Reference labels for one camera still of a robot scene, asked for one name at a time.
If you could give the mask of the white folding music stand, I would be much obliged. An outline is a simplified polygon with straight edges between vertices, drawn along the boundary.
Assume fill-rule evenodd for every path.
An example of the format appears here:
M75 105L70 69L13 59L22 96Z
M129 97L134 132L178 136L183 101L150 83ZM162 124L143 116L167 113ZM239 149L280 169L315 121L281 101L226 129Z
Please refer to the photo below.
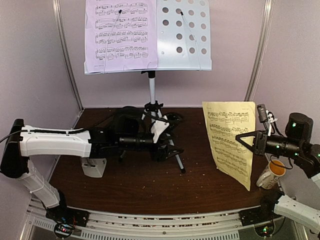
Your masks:
M209 71L212 69L210 6L206 0L155 0L158 66L147 72L152 114L156 106L157 71Z

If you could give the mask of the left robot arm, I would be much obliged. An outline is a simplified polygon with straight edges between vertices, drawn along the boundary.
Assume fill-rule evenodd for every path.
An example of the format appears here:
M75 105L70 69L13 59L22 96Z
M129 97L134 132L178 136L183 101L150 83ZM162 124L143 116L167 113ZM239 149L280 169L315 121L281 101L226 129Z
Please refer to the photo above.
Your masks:
M76 156L103 160L126 152L149 152L153 161L162 162L183 152L173 145L172 131L184 120L176 112L151 113L125 106L90 127L46 129L26 125L16 119L5 144L0 171L24 186L41 200L45 209L61 222L72 218L64 194L50 185L31 162L31 156Z

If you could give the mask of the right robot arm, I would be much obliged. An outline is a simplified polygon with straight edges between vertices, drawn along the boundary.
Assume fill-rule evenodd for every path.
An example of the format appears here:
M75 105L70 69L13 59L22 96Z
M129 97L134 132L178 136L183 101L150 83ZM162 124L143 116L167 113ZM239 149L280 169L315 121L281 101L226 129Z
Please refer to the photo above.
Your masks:
M310 142L313 120L305 114L293 112L289 115L285 135L268 134L257 130L236 135L238 143L255 155L270 154L285 157L291 164L303 170L308 179L320 185L320 146ZM262 198L256 210L259 220L266 221L273 215L289 218L312 232L320 232L320 212L297 202L278 190Z

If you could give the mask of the purple sheet music page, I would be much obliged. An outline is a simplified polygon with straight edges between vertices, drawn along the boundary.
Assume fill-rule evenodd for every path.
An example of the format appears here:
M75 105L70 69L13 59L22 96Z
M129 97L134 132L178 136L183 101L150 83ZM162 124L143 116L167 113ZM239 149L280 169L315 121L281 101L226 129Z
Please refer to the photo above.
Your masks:
M86 75L155 69L157 41L155 0L86 1Z

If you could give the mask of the yellow sheet music page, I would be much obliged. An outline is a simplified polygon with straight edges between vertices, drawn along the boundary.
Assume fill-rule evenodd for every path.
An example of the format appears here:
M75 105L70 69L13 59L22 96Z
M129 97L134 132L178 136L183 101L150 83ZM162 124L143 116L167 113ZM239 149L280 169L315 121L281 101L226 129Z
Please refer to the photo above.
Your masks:
M253 101L204 101L202 110L216 168L251 188L253 153L236 141L236 135L256 130Z

